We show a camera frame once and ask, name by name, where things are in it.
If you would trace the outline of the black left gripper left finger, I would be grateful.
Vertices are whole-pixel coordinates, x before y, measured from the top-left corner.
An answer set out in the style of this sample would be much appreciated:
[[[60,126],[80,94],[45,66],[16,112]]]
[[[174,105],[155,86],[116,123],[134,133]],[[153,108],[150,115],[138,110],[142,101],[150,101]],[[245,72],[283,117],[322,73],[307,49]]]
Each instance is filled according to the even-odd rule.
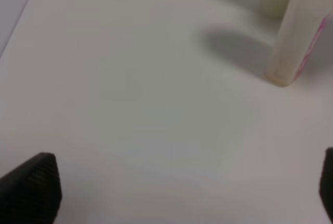
[[[54,223],[61,201],[52,153],[36,154],[1,177],[1,223]]]

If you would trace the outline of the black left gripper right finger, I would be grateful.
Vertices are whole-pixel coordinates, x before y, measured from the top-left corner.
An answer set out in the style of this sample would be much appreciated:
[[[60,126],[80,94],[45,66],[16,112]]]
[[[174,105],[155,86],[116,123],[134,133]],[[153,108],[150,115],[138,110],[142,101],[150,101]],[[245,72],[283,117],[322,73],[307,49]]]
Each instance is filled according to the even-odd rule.
[[[325,159],[319,182],[319,195],[326,214],[333,222],[333,152],[332,147],[326,149]]]

